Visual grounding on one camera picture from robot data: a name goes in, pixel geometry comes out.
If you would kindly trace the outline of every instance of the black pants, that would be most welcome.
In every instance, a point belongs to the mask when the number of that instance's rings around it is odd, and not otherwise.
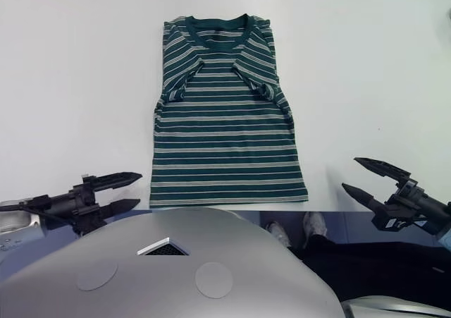
[[[388,295],[451,310],[451,252],[409,243],[335,244],[312,236],[290,248],[340,301]]]

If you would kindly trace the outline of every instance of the white sneaker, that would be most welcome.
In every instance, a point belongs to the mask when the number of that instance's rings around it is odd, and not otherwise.
[[[285,247],[291,246],[291,242],[290,239],[288,238],[287,233],[277,221],[273,221],[272,223],[268,224],[266,226],[266,230],[271,235],[273,235],[273,237],[277,239],[283,246]]]
[[[307,240],[313,235],[326,237],[326,222],[324,221],[324,217],[320,212],[307,212],[305,214],[304,232]]]

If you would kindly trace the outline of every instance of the shirt neckline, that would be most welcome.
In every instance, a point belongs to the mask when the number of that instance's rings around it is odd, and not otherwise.
[[[243,44],[248,38],[254,25],[254,18],[246,13],[232,20],[221,20],[219,18],[197,19],[193,16],[185,18],[185,24],[191,38],[198,44],[209,49],[232,50],[237,45]],[[245,27],[241,36],[234,42],[209,43],[197,34],[197,29],[220,28],[222,30],[233,30],[238,27]]]

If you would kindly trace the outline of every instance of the white tabletop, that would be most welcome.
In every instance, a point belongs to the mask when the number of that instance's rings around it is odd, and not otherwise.
[[[152,170],[163,21],[271,19],[310,201],[228,209],[360,211],[346,182],[395,184],[355,156],[451,198],[451,0],[0,0],[0,199],[60,194],[84,173],[144,175],[101,202],[142,199]]]

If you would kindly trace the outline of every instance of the green striped shirt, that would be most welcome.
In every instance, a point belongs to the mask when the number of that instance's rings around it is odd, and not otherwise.
[[[151,207],[307,200],[269,20],[165,23],[154,116]]]

